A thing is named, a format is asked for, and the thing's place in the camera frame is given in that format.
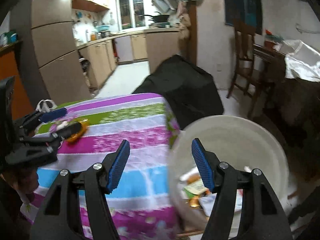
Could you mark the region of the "operator hand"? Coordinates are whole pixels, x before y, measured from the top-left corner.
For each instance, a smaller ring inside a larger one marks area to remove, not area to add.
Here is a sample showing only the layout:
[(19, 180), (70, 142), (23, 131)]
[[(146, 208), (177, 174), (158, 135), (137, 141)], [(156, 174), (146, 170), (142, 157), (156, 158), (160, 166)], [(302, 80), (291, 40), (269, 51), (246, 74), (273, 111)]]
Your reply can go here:
[(36, 168), (5, 171), (1, 173), (1, 178), (13, 189), (24, 194), (33, 193), (39, 187)]

